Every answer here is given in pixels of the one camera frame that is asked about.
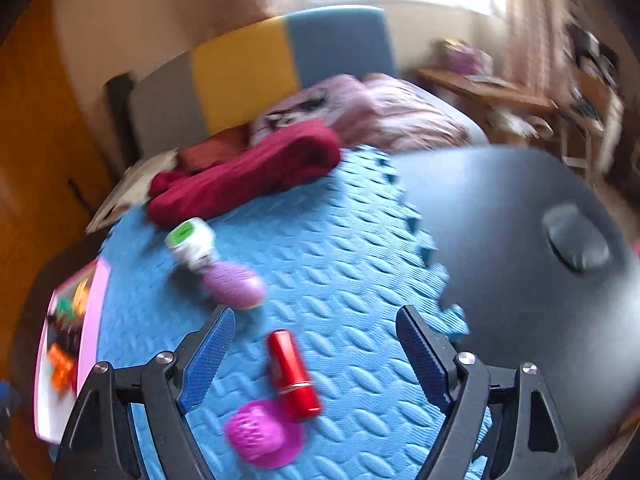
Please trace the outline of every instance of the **headboard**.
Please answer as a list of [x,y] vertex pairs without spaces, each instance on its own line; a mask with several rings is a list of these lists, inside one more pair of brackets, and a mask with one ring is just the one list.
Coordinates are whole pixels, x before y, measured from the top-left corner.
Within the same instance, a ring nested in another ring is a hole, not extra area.
[[396,76],[382,9],[321,7],[254,23],[106,85],[126,162],[195,144],[341,73]]

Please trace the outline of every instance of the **orange cushion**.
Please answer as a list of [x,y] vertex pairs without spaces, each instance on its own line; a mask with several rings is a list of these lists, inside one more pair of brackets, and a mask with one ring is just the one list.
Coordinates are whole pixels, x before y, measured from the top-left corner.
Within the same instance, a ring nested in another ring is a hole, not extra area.
[[249,124],[222,130],[195,146],[178,152],[178,168],[188,173],[197,173],[214,162],[228,162],[247,149]]

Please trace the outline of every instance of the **blue headboard panel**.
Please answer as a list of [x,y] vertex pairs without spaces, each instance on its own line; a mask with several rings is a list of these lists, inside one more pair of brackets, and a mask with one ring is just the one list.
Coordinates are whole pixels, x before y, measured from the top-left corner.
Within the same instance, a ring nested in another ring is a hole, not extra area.
[[338,74],[397,76],[382,9],[320,7],[285,20],[302,88]]

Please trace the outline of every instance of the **black table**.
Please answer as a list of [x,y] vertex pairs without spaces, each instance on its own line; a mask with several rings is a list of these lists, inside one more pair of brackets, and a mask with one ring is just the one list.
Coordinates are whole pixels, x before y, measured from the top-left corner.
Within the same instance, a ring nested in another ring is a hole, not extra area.
[[[577,177],[536,150],[440,150],[394,164],[438,245],[434,259],[449,269],[442,306],[465,310],[471,335],[462,349],[489,365],[538,365],[583,471],[640,390],[640,269],[619,229]],[[546,242],[542,215],[565,202],[597,225],[612,253],[587,277],[569,272]],[[10,358],[26,406],[53,288],[95,258],[105,236],[87,237],[34,280]]]

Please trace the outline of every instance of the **pink tray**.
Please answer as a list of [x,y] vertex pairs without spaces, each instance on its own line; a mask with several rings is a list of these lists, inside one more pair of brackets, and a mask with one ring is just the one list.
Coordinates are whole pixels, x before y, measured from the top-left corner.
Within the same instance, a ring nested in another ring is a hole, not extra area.
[[[89,299],[82,324],[82,337],[80,339],[80,353],[78,357],[78,391],[95,364],[95,353],[98,343],[98,331],[100,330],[100,315],[102,314],[102,302],[107,290],[111,267],[103,258],[92,261],[66,280],[53,291],[49,301],[47,315],[52,314],[58,298],[73,296],[76,287],[87,276],[93,275]],[[45,319],[40,335],[40,347],[38,348],[38,360],[36,361],[36,375],[33,387],[33,425],[36,435],[46,442],[60,444],[66,423],[71,415],[76,394],[71,390],[58,392],[51,386],[51,374],[53,365],[47,355],[48,323]]]

